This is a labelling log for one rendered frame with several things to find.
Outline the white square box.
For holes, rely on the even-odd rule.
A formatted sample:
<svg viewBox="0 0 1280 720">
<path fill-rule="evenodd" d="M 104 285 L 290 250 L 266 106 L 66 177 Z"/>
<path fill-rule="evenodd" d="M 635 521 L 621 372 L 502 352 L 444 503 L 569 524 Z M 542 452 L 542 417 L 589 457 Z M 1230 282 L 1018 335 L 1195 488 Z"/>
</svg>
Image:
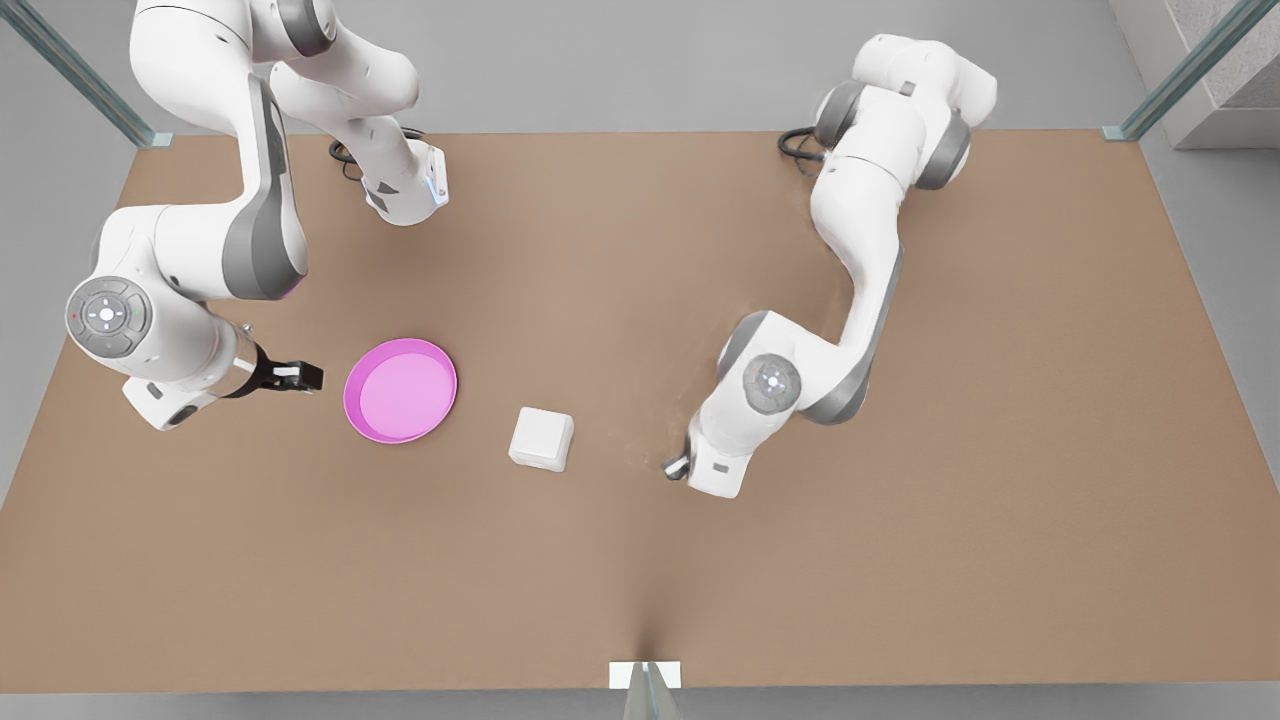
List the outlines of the white square box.
<svg viewBox="0 0 1280 720">
<path fill-rule="evenodd" d="M 568 414 L 521 407 L 508 455 L 518 465 L 563 471 L 573 429 L 573 419 Z"/>
</svg>

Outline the pink round plate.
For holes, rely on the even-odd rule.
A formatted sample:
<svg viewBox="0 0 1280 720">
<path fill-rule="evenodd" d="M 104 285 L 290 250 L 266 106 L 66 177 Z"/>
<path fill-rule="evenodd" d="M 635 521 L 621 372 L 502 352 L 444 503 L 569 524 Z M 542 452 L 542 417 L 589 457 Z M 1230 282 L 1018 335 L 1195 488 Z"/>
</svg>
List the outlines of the pink round plate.
<svg viewBox="0 0 1280 720">
<path fill-rule="evenodd" d="M 370 348 L 353 365 L 342 402 L 362 437 L 402 445 L 435 430 L 451 414 L 458 388 L 457 369 L 444 348 L 398 338 Z"/>
</svg>

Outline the grey stepped block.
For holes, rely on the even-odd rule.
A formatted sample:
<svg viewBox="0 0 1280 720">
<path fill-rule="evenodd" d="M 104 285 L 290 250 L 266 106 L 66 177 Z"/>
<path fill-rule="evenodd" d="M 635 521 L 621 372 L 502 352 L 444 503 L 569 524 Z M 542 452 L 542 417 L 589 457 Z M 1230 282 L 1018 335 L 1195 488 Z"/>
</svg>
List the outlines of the grey stepped block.
<svg viewBox="0 0 1280 720">
<path fill-rule="evenodd" d="M 1239 0 L 1107 0 L 1152 91 Z M 1280 3 L 1158 123 L 1170 145 L 1280 149 Z"/>
</svg>

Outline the silver frame post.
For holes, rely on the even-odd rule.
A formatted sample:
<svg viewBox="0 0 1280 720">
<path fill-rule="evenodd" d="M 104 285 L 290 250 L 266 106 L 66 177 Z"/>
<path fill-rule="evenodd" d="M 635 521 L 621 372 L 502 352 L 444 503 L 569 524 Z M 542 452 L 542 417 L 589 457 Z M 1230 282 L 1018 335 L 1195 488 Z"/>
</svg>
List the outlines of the silver frame post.
<svg viewBox="0 0 1280 720">
<path fill-rule="evenodd" d="M 1105 138 L 1135 142 L 1152 129 L 1160 129 L 1164 115 L 1279 3 L 1239 0 L 1155 90 L 1147 90 L 1126 119 L 1102 129 Z"/>
<path fill-rule="evenodd" d="M 622 720 L 684 720 L 672 694 L 681 687 L 680 661 L 609 662 L 609 688 L 626 691 Z"/>
<path fill-rule="evenodd" d="M 137 149 L 172 146 L 174 135 L 156 132 L 28 0 L 0 0 L 0 19 L 5 20 Z"/>
</svg>

